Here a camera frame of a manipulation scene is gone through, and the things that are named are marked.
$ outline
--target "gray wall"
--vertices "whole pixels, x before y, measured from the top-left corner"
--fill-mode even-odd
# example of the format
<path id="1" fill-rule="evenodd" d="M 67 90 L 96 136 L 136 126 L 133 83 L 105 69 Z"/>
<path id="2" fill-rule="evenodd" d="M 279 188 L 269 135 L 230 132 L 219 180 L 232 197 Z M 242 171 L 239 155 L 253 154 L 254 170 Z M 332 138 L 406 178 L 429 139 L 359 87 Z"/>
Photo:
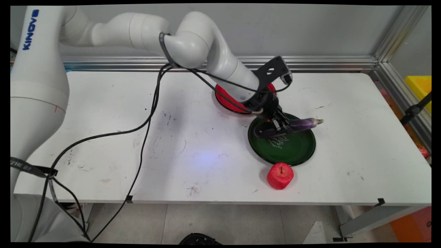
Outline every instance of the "gray wall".
<path id="1" fill-rule="evenodd" d="M 108 22 L 124 12 L 160 15 L 175 32 L 184 15 L 201 11 L 219 26 L 235 55 L 373 55 L 401 6 L 326 4 L 127 4 L 82 6 Z M 18 46 L 25 8 L 11 6 L 11 44 Z M 129 48 L 74 48 L 65 56 L 151 56 Z"/>
<path id="2" fill-rule="evenodd" d="M 432 7 L 427 8 L 390 62 L 403 79 L 409 75 L 432 75 Z"/>

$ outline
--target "green plate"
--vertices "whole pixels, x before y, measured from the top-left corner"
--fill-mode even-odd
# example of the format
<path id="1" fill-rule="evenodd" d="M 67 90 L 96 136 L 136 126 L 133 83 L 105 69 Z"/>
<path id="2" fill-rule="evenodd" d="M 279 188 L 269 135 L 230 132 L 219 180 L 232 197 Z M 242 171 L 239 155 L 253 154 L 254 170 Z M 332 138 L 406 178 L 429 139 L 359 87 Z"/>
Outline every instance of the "green plate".
<path id="1" fill-rule="evenodd" d="M 298 120 L 294 115 L 285 113 L 288 119 Z M 291 133 L 270 139 L 254 136 L 253 129 L 266 122 L 256 118 L 248 128 L 248 141 L 259 157 L 272 164 L 283 162 L 295 166 L 306 162 L 315 151 L 315 137 L 311 130 Z"/>

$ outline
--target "red plate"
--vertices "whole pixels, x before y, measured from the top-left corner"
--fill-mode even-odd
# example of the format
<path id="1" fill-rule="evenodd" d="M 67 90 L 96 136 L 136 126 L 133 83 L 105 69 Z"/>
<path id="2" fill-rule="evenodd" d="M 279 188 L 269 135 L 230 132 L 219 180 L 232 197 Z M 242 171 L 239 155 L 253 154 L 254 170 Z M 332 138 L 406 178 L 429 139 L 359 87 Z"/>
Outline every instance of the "red plate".
<path id="1" fill-rule="evenodd" d="M 270 83 L 268 85 L 268 89 L 269 90 L 276 90 L 276 88 L 274 88 L 273 84 Z M 234 100 L 224 89 L 222 89 L 222 87 L 220 87 L 219 85 L 216 85 L 216 90 L 218 90 L 220 93 L 222 93 L 226 98 L 230 99 L 232 102 L 234 102 L 235 104 L 237 104 L 238 106 L 240 106 L 241 108 L 247 109 L 245 108 L 245 106 L 243 106 L 243 104 L 238 103 L 236 100 Z M 236 106 L 234 106 L 233 104 L 231 104 L 230 102 L 228 102 L 227 100 L 225 100 L 225 98 L 223 98 L 221 95 L 219 95 L 216 92 L 216 99 L 217 101 L 220 103 L 220 105 L 222 105 L 224 108 L 235 112 L 235 113 L 239 113 L 239 114 L 249 114 L 239 108 L 237 108 Z"/>

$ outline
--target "yellow bin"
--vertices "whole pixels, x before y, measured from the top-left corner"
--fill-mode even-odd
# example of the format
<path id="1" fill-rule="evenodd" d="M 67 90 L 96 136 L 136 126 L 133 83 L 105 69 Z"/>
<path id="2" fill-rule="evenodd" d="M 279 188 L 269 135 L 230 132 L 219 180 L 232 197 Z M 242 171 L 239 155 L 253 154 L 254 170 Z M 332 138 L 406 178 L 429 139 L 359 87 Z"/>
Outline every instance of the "yellow bin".
<path id="1" fill-rule="evenodd" d="M 432 76 L 408 76 L 405 81 L 419 100 L 432 91 Z M 426 105 L 426 108 L 432 114 L 432 101 Z"/>

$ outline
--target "kinova logo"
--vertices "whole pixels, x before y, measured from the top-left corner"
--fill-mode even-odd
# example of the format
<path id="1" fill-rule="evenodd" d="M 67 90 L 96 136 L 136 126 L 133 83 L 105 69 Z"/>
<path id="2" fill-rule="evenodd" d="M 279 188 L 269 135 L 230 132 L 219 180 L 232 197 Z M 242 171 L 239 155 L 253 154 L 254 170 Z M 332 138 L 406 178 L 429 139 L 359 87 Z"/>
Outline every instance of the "kinova logo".
<path id="1" fill-rule="evenodd" d="M 35 17 L 38 16 L 38 12 L 39 12 L 38 9 L 32 11 L 32 16 L 30 18 L 30 23 L 28 26 L 28 33 L 25 39 L 25 43 L 23 44 L 23 50 L 29 50 L 30 44 L 32 43 L 32 35 L 34 35 L 35 22 L 37 21 Z"/>

